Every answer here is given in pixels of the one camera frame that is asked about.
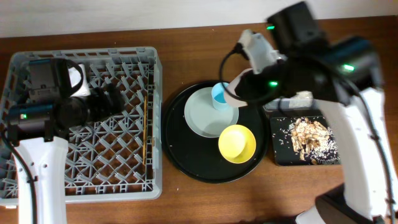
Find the pale grey plate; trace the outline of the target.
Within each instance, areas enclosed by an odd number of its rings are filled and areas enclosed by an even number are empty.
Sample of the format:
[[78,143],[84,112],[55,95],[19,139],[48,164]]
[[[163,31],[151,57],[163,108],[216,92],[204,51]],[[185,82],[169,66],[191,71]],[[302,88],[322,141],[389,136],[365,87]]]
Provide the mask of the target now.
[[218,138],[228,126],[238,122],[239,109],[228,106],[217,110],[213,106],[212,87],[201,88],[192,93],[184,107],[188,127],[205,138]]

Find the wooden chopstick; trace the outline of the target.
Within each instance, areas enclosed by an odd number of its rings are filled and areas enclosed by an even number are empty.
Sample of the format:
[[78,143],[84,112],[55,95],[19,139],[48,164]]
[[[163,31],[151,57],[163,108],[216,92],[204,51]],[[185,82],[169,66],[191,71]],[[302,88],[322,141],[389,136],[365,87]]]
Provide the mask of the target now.
[[144,97],[144,119],[143,119],[143,148],[142,148],[142,156],[143,156],[143,161],[142,164],[145,168],[146,165],[146,152],[147,152],[147,96]]

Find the blue cup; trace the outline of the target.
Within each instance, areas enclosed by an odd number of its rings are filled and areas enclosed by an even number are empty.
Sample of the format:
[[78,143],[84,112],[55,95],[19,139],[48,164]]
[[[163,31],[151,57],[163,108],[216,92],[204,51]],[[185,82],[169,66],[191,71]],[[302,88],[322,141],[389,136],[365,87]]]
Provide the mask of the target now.
[[224,98],[224,89],[228,86],[226,82],[220,82],[213,86],[211,89],[211,97],[213,107],[218,111],[227,110],[230,105],[227,104]]

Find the pink cup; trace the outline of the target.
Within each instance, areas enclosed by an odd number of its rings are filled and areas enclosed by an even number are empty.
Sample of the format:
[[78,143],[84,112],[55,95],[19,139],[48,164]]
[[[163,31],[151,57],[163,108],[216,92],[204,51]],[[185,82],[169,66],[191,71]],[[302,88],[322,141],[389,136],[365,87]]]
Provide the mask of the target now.
[[[252,71],[251,68],[247,68],[247,69],[243,70],[236,78],[234,78],[234,79],[229,83],[229,85],[226,87],[226,89],[227,89],[231,94],[235,95],[235,94],[236,94],[235,88],[237,87],[237,85],[238,85],[239,82],[241,81],[241,77],[242,77],[244,74],[246,74],[246,73],[248,73],[248,72],[251,72],[251,71]],[[224,99],[225,99],[225,101],[227,102],[227,104],[229,104],[230,107],[232,107],[232,108],[240,108],[240,107],[245,107],[245,106],[248,105],[248,104],[247,104],[246,102],[244,102],[244,101],[234,99],[234,98],[233,98],[232,96],[230,96],[226,91],[224,91]]]

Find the yellow bowl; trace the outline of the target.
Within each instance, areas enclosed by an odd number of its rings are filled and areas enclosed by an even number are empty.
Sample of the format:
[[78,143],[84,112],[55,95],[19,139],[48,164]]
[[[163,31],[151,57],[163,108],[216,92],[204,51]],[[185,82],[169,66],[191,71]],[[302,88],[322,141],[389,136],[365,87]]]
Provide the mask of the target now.
[[247,127],[234,124],[223,130],[218,149],[224,159],[233,164],[249,161],[256,151],[256,138]]

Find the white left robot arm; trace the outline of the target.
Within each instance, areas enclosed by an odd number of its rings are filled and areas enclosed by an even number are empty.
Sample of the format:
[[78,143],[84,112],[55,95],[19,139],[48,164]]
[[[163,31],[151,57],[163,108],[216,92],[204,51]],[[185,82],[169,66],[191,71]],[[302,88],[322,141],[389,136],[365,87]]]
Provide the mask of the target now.
[[69,59],[33,60],[29,70],[32,86],[10,108],[1,133],[16,162],[19,223],[66,223],[70,128],[121,113],[124,99],[112,83],[89,90],[83,69]]

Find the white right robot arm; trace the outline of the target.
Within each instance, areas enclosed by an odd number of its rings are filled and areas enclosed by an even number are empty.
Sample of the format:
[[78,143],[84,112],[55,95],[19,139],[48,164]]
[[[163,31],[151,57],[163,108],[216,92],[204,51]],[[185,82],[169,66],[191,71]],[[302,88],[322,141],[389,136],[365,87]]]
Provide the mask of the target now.
[[384,121],[379,57],[372,44],[350,37],[331,44],[307,3],[298,2],[267,19],[275,48],[251,30],[234,52],[252,69],[234,81],[233,94],[263,106],[300,91],[313,95],[331,126],[344,173],[341,186],[316,198],[295,223],[381,223],[397,219],[397,174]]

